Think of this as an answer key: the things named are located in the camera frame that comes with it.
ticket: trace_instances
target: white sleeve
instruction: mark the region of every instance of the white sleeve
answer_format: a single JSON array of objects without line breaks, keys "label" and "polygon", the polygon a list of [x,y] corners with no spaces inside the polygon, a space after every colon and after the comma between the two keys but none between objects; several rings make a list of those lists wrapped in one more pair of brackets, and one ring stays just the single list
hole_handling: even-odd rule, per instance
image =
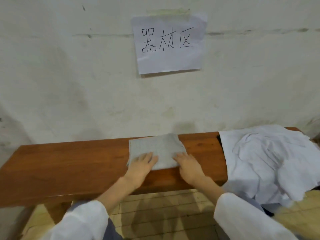
[{"label": "white sleeve", "polygon": [[90,201],[67,212],[62,221],[49,230],[42,240],[101,240],[108,218],[101,202]]},{"label": "white sleeve", "polygon": [[230,240],[297,240],[280,223],[233,193],[220,196],[213,217]]}]

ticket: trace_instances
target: tile floor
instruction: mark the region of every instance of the tile floor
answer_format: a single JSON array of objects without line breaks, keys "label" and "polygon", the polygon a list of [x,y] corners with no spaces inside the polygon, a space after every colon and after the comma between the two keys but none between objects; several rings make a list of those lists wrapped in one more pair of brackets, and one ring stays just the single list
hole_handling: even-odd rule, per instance
[{"label": "tile floor", "polygon": [[[220,227],[213,219],[213,204],[197,190],[131,195],[110,214],[124,238],[143,240],[218,240]],[[274,219],[295,233],[320,239],[320,191],[306,193],[290,209],[281,208]],[[43,205],[28,221],[22,240],[37,240],[54,223]]]}]

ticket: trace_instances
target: bench leg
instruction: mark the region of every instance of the bench leg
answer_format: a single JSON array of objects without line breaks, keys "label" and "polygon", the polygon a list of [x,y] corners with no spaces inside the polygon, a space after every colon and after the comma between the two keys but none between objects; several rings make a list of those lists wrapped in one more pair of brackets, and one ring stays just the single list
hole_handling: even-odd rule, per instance
[{"label": "bench leg", "polygon": [[55,224],[58,224],[66,211],[70,208],[72,202],[66,203],[46,203],[44,206],[46,207],[49,215]]}]

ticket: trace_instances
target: gray cloth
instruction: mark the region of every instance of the gray cloth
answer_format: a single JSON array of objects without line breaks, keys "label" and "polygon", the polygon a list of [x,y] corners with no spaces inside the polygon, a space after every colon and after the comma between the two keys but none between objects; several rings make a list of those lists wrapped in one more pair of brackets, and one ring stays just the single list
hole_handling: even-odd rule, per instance
[{"label": "gray cloth", "polygon": [[162,136],[129,140],[129,151],[130,157],[127,165],[139,155],[153,152],[153,155],[158,156],[159,159],[152,170],[159,170],[177,167],[178,163],[174,161],[172,157],[177,152],[186,152],[186,149],[179,140],[178,135],[166,134]]}]

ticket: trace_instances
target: bench top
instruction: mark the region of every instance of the bench top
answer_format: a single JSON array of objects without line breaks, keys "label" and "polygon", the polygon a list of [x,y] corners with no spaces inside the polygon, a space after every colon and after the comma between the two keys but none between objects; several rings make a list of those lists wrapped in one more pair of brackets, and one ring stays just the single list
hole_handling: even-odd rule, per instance
[{"label": "bench top", "polygon": [[[218,132],[206,132],[179,135],[179,139],[205,175],[223,185],[227,166],[218,136]],[[97,197],[126,173],[131,139],[20,146],[0,169],[0,207]],[[134,194],[191,188],[180,177],[179,168],[171,168],[151,171]]]}]

